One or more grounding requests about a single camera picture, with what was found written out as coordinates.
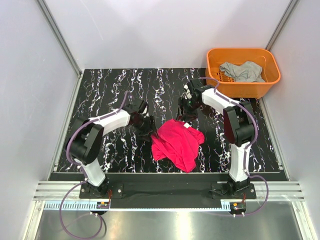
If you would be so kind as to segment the pink t shirt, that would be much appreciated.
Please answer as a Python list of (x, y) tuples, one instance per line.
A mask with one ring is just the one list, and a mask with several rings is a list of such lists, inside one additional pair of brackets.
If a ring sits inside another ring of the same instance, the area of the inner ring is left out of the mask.
[(178, 169), (190, 173), (196, 167), (199, 146), (204, 134), (187, 122), (170, 119), (159, 129), (160, 139), (152, 137), (151, 152), (154, 160), (169, 159)]

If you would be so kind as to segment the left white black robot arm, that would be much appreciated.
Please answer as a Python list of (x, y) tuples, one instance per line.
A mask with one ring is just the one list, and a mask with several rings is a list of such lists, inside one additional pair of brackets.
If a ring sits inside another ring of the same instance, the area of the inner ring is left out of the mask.
[(104, 136), (127, 126), (133, 126), (136, 134), (148, 142), (156, 132), (155, 118), (147, 106), (117, 108), (101, 116), (80, 118), (72, 126), (65, 145), (66, 158), (84, 174), (82, 186), (88, 194), (103, 198), (108, 193), (109, 181), (101, 170), (98, 155)]

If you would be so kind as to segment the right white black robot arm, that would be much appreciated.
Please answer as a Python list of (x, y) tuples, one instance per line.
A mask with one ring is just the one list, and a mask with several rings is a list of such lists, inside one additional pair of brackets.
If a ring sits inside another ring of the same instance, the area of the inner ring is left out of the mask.
[(178, 99), (177, 119), (191, 122), (198, 117), (197, 109), (201, 105), (209, 106), (223, 116), (224, 137), (231, 146), (229, 180), (221, 190), (213, 192), (239, 198), (250, 187), (249, 156), (251, 146), (258, 138), (252, 106), (248, 101), (231, 99), (214, 86), (189, 82)]

